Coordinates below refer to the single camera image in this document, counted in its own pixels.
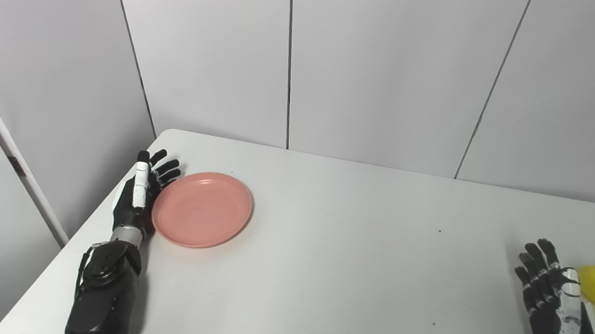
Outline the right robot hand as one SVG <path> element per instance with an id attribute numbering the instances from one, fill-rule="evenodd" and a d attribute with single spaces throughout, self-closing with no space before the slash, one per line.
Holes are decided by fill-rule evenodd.
<path id="1" fill-rule="evenodd" d="M 581 300 L 578 271 L 563 267 L 551 241 L 528 242 L 514 272 L 522 284 L 522 300 L 532 334 L 595 334 Z"/>

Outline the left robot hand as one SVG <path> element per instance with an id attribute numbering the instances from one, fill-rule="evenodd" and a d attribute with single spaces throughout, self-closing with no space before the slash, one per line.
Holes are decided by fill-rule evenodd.
<path id="1" fill-rule="evenodd" d="M 143 234 L 154 232 L 153 206 L 163 190 L 181 176 L 180 161 L 167 157 L 166 149 L 154 154 L 138 152 L 134 175 L 120 189 L 113 208 L 113 230 L 133 227 Z"/>

